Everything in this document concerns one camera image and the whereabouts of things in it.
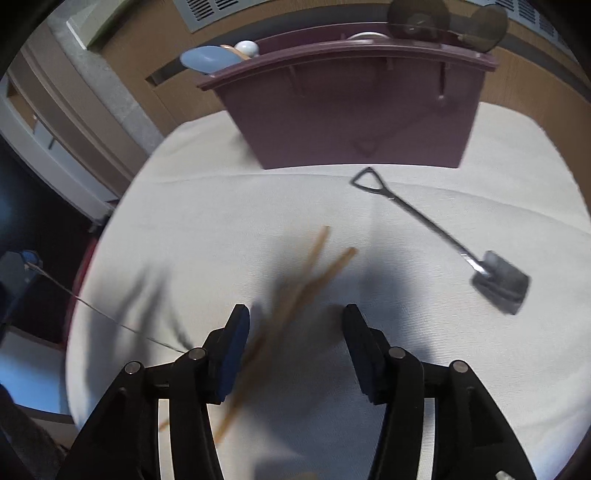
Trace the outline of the metal shovel-shaped spoon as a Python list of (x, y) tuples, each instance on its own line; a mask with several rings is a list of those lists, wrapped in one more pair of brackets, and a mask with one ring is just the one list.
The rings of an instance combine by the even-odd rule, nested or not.
[(517, 315), (527, 297), (531, 277), (496, 252), (488, 250), (479, 259), (438, 224), (394, 193), (373, 167), (356, 173), (349, 184), (356, 189), (382, 196), (410, 214), (451, 246), (474, 270), (471, 284), (491, 305), (507, 315)]

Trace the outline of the wooden chopstick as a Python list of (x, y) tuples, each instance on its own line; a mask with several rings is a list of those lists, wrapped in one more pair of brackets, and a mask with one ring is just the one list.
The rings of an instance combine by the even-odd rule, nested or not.
[[(247, 349), (245, 351), (245, 359), (242, 360), (242, 370), (240, 370), (240, 373), (238, 376), (238, 381), (242, 380), (242, 375), (245, 372), (245, 362), (247, 360), (247, 352), (249, 352), (249, 348), (252, 347), (254, 342), (256, 342), (256, 339), (259, 337), (259, 335), (263, 333), (263, 329), (266, 327), (267, 322), (269, 322), (271, 319), (273, 319), (274, 314), (277, 311), (277, 307), (280, 306), (281, 303), (283, 303), (284, 299), (286, 299), (287, 293), (288, 293), (288, 291), (290, 291), (290, 288), (293, 287), (294, 284), (297, 284), (298, 281), (301, 281), (303, 279), (304, 270), (307, 268), (308, 264), (311, 263), (310, 258), (312, 256), (312, 252), (314, 252), (315, 250), (318, 250), (320, 252), (320, 255), (318, 255), (318, 260), (320, 259), (322, 252), (325, 249), (325, 244), (327, 244), (327, 241), (329, 240), (330, 234), (331, 234), (331, 227), (329, 227), (329, 226), (322, 227), (320, 233), (318, 233), (318, 236), (315, 239), (314, 244), (311, 246), (311, 249), (308, 250), (307, 257), (305, 257), (305, 260), (304, 260), (304, 265), (302, 265), (301, 268), (299, 270), (297, 270), (297, 273), (295, 273), (294, 278), (288, 280), (287, 285), (284, 286), (283, 289), (280, 289), (280, 294), (279, 294), (279, 296), (277, 296), (276, 303), (273, 305), (273, 309), (270, 311), (270, 317), (263, 320), (263, 324), (262, 324), (262, 326), (260, 326), (259, 332), (256, 333), (256, 338), (254, 338), (252, 340), (252, 342), (250, 342), (249, 345), (247, 345)], [(314, 269), (315, 269), (315, 266), (312, 267), (311, 272), (308, 273), (308, 279), (310, 279), (310, 280), (315, 279), (315, 278), (311, 278), (311, 274), (314, 273)], [(270, 384), (271, 377), (273, 377), (273, 372), (271, 371), (271, 370), (273, 370), (273, 355), (277, 353), (277, 348), (279, 346), (280, 346), (280, 341), (277, 342), (276, 347), (273, 349), (270, 356), (267, 357), (267, 359), (270, 360), (270, 365), (267, 366), (266, 369), (263, 370), (263, 373), (264, 373), (263, 381), (256, 385), (256, 388), (253, 390), (252, 394), (249, 395), (249, 399), (246, 400), (245, 405), (243, 405), (242, 408), (239, 409), (238, 415), (239, 415), (240, 411), (242, 411), (242, 409), (245, 408), (247, 406), (247, 404), (249, 404), (249, 402), (252, 402), (253, 400), (255, 400), (256, 396), (259, 395), (259, 393), (262, 392), (263, 389), (265, 389), (266, 386)], [(235, 392), (232, 393), (231, 399), (232, 399), (233, 395), (235, 395), (237, 389), (238, 389), (238, 385), (236, 385)]]
[(320, 255), (318, 250), (312, 252), (311, 263), (304, 270), (303, 279), (290, 288), (286, 299), (277, 307), (273, 319), (267, 322), (263, 333), (259, 335), (256, 342), (249, 348), (249, 352), (247, 352), (242, 380), (238, 381), (238, 389), (230, 400), (230, 405), (213, 434), (216, 445), (223, 441), (228, 429), (238, 416), (239, 409), (245, 405), (256, 385), (263, 381), (263, 370), (270, 365), (270, 360), (267, 357), (270, 356), (277, 342), (280, 341), (280, 335), (287, 329), (287, 325), (293, 322), (297, 318), (298, 312), (305, 305), (308, 305), (322, 289), (327, 287), (346, 268), (349, 262), (353, 260), (353, 257), (356, 256), (356, 253), (358, 253), (358, 249), (349, 247), (334, 262), (329, 264), (324, 273), (319, 275), (318, 278), (310, 280), (308, 279), (308, 273), (311, 272), (311, 268), (315, 266), (315, 261), (318, 260), (318, 255)]

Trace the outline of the grey blue plastic spoon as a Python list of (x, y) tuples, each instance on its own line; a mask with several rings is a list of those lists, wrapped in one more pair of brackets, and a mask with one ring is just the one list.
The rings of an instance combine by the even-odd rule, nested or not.
[(187, 69), (211, 75), (243, 61), (235, 52), (221, 46), (200, 46), (183, 52), (180, 63)]

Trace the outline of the wooden spoon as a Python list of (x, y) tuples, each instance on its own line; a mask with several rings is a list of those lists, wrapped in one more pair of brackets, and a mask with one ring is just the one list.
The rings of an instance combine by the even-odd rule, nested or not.
[(221, 48), (228, 50), (229, 52), (235, 54), (236, 56), (238, 56), (242, 60), (249, 60), (249, 56), (243, 54), (242, 52), (240, 52), (238, 49), (236, 49), (235, 47), (233, 47), (231, 45), (222, 44)]

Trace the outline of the black dark spoon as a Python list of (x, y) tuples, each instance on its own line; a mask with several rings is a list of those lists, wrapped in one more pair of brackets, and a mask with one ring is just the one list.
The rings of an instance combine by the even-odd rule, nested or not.
[(502, 6), (489, 4), (480, 6), (467, 20), (452, 33), (466, 48), (487, 53), (505, 37), (509, 26), (507, 11)]

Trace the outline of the white table cloth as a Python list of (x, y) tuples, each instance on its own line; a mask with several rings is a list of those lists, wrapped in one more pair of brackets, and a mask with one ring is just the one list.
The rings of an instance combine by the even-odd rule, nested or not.
[(245, 304), (276, 341), (219, 446), (228, 479), (311, 471), (363, 479), (383, 411), (360, 390), (339, 327), (355, 304), (421, 360), (466, 361), (552, 479), (590, 425), (590, 215), (530, 118), (481, 104), (457, 169), (382, 165), (401, 198), (477, 256), (527, 274), (505, 315), (472, 269), (387, 199), (356, 189), (356, 165), (263, 170), (228, 114), (178, 127), (114, 210), (85, 276), (66, 354), (82, 425), (129, 361), (173, 361)]

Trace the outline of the purple plastic utensil holder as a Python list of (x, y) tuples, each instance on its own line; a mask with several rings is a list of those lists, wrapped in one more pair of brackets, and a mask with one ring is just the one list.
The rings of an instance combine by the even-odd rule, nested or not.
[(266, 169), (329, 164), (456, 168), (486, 53), (418, 40), (360, 40), (363, 24), (264, 38), (259, 57), (201, 77)]

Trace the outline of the small grey vent grille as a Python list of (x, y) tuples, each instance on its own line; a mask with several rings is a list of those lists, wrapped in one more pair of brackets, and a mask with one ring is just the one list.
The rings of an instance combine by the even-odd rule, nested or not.
[(468, 0), (468, 2), (478, 6), (495, 4), (503, 7), (511, 20), (541, 35), (554, 45), (567, 47), (566, 41), (551, 22), (527, 0)]

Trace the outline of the long grey vent grille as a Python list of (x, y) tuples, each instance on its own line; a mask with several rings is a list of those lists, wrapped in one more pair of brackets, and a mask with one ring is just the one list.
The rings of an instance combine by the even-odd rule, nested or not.
[(174, 0), (190, 33), (237, 12), (266, 3), (267, 0)]

